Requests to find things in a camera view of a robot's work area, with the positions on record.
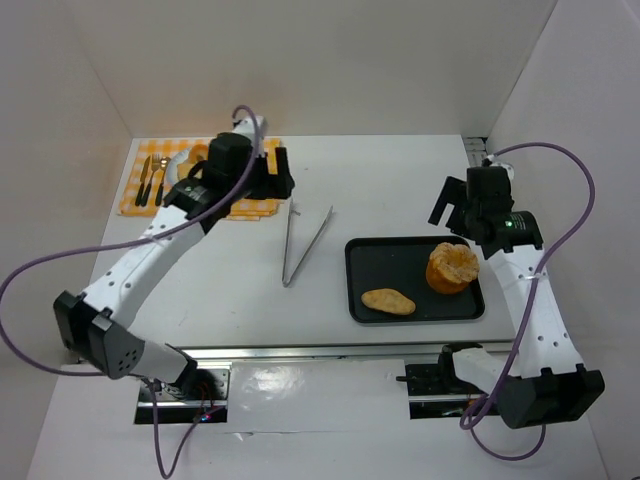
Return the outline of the ring donut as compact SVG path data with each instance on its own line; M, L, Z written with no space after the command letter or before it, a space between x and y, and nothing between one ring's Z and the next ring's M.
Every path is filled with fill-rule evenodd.
M196 165L199 162L206 161L208 158L208 152L208 145L196 144L190 149L187 162L190 165Z

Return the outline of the triangular bread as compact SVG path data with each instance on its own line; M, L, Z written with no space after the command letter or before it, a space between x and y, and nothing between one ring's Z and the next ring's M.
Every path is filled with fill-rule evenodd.
M178 164L176 167L178 180L183 180L187 178L192 168L193 168L192 163L183 162Z

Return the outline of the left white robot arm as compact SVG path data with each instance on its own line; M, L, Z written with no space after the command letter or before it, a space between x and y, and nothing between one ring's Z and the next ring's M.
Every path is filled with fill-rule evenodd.
M188 395L204 374L184 351L134 333L137 313L176 262L245 199L286 200L295 182L285 155L270 173L267 122L253 113L213 138L205 160L163 197L145 234L78 294L62 292L53 309L63 345L102 374L163 383Z

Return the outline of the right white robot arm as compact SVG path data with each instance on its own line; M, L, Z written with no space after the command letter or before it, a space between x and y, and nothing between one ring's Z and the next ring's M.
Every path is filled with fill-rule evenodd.
M604 378L572 343L546 269L555 249L545 247L532 213L514 210L507 170L472 167L465 179L447 177L429 223L438 224L446 206L453 208L447 229L480 247L516 330L506 360L482 347L454 347L454 378L486 395L463 414L462 428L474 428L490 409L511 429L578 420L604 392Z

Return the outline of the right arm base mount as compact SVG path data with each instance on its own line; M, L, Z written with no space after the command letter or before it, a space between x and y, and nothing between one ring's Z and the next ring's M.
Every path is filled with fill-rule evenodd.
M407 364L396 381L406 386L411 420L460 418L483 392L459 380L453 371L453 354L481 348L473 342L445 344L435 363Z

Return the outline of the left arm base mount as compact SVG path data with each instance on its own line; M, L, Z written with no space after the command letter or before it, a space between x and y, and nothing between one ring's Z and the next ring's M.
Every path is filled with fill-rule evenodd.
M187 394L157 380L149 387L141 382L134 414L136 425L153 423L152 396L156 398L160 425L187 425L197 419L204 424L226 423L227 398L230 387L231 363L228 361L204 362L203 373Z

